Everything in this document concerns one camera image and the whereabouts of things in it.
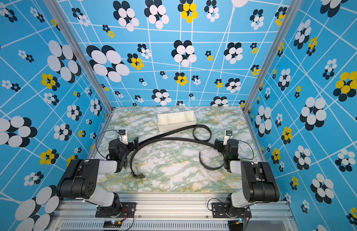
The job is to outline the long black leather belt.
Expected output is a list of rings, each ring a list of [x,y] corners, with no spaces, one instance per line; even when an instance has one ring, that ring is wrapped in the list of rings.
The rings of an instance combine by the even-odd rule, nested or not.
[[[209,132],[210,138],[207,139],[207,140],[198,139],[194,134],[195,130],[198,129],[198,128],[207,130]],[[168,137],[168,136],[176,134],[178,132],[185,131],[185,130],[190,130],[190,129],[193,129],[193,139],[179,138],[179,137]],[[129,167],[130,167],[130,170],[131,170],[131,175],[135,179],[143,179],[143,178],[145,178],[145,176],[143,174],[135,173],[135,171],[133,170],[133,164],[132,163],[133,163],[133,160],[134,160],[134,157],[136,156],[136,154],[142,148],[144,148],[144,147],[146,147],[146,146],[148,146],[148,145],[150,145],[152,143],[161,142],[161,141],[183,141],[183,142],[193,142],[193,143],[197,143],[197,144],[202,144],[202,145],[209,146],[209,147],[212,147],[212,148],[216,149],[216,146],[209,142],[211,137],[212,137],[212,131],[210,130],[210,128],[208,126],[206,126],[206,125],[190,125],[190,126],[185,126],[185,127],[182,127],[182,128],[179,128],[179,129],[175,129],[175,130],[172,130],[172,131],[169,131],[169,132],[154,136],[152,138],[146,139],[146,140],[140,142],[138,144],[138,147],[135,148],[134,152],[132,153],[132,156],[130,158],[130,164],[129,164]]]

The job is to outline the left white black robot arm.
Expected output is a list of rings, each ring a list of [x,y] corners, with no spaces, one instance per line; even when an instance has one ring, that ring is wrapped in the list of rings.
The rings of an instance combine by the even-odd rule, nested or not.
[[[84,200],[96,206],[97,217],[127,218],[119,195],[100,187],[97,178],[101,174],[118,173],[127,167],[128,155],[139,147],[139,138],[133,142],[115,139],[109,142],[109,159],[72,160],[57,186],[57,196],[69,200]]]

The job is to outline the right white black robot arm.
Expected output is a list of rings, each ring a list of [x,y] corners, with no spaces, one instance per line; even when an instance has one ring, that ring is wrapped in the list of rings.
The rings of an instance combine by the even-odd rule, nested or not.
[[[230,218],[250,218],[250,205],[279,201],[279,190],[267,162],[253,162],[238,154],[239,141],[215,140],[215,149],[223,155],[224,169],[242,178],[240,191],[228,194],[225,202],[226,215]]]

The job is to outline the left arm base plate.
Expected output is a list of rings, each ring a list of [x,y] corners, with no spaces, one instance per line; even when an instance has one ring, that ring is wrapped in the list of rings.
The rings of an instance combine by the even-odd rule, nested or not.
[[[97,207],[96,218],[132,218],[136,211],[137,203],[122,202],[110,207]]]

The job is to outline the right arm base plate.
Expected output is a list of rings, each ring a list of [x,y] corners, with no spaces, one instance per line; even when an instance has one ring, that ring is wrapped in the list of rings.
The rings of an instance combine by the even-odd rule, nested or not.
[[[213,218],[251,218],[252,214],[249,207],[235,208],[226,203],[214,202],[211,203],[211,211]]]

